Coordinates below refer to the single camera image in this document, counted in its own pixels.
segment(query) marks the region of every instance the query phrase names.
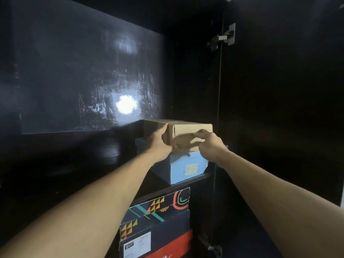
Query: white sticker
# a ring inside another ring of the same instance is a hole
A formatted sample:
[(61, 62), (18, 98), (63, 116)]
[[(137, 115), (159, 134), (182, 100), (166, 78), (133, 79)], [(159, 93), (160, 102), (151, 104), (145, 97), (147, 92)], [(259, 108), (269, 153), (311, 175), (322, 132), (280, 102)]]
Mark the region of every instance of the white sticker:
[(151, 249), (151, 232), (139, 236), (130, 242), (127, 242), (123, 246), (124, 258), (137, 258)]
[(198, 169), (198, 164), (187, 165), (187, 168), (185, 170), (185, 175), (195, 174), (197, 173), (197, 169)]

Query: shelf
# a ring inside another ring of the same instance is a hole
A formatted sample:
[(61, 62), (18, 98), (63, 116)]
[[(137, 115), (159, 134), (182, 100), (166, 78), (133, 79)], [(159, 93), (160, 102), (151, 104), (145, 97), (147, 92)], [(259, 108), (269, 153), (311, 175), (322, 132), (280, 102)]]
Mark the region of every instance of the shelf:
[(149, 171), (144, 181), (142, 182), (142, 185), (139, 191), (137, 192), (133, 202), (131, 203), (131, 206), (146, 202), (150, 199), (157, 198), (161, 195), (177, 190), (181, 187), (187, 187), (192, 183), (209, 178), (212, 175), (213, 172), (210, 172), (210, 169), (207, 168), (203, 174), (194, 176), (193, 178), (186, 179), (173, 185), (169, 185), (167, 182), (158, 177), (155, 173)]

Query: hinge plate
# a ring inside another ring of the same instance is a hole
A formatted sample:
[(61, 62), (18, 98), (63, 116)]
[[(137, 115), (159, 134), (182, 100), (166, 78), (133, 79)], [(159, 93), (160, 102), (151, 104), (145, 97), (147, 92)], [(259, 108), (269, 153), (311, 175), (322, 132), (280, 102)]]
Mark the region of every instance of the hinge plate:
[(198, 239), (208, 251), (212, 251), (215, 254), (216, 258), (222, 258), (222, 247), (219, 245), (211, 245), (208, 242), (208, 236), (206, 234), (198, 235)]
[(228, 43), (228, 46), (234, 44), (235, 41), (235, 23), (231, 24), (224, 35), (216, 35), (211, 41), (207, 42), (207, 47), (210, 47), (212, 51), (217, 50), (219, 42)]

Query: box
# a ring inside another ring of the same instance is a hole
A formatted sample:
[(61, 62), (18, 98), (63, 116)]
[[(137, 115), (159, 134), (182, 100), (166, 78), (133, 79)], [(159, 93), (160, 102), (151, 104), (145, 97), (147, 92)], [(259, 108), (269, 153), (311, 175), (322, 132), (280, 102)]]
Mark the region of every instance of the box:
[(175, 145), (180, 149), (187, 149), (189, 152), (198, 151), (198, 147), (191, 147), (192, 143), (202, 141), (195, 138), (192, 133), (205, 129), (213, 132), (212, 124), (202, 124), (195, 122), (168, 120), (168, 119), (146, 119), (144, 120), (144, 138), (148, 138), (155, 130), (168, 123), (166, 132), (162, 135), (162, 140), (166, 145)]
[(190, 229), (190, 188), (130, 207), (119, 228), (120, 257), (151, 254)]
[(180, 258), (191, 249), (192, 230), (144, 258)]
[[(135, 144), (137, 154), (142, 153), (146, 146), (145, 139), (137, 138)], [(207, 166), (208, 161), (196, 151), (187, 154), (170, 154), (165, 160), (155, 163), (151, 171), (172, 185), (204, 173)]]

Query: brown cardboard box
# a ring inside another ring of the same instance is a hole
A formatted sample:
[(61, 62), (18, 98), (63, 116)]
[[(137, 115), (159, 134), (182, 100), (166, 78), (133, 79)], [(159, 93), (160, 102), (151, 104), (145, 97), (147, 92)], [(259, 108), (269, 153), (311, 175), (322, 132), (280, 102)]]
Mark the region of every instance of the brown cardboard box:
[(168, 123), (166, 132), (162, 135), (162, 140), (167, 145), (176, 145), (180, 149), (188, 149), (189, 152), (198, 151), (198, 147), (191, 147), (192, 143), (202, 141), (191, 134), (200, 129), (213, 132), (212, 124), (202, 124), (195, 122), (169, 120), (169, 119), (146, 119), (144, 121), (144, 138), (149, 137), (155, 130)]

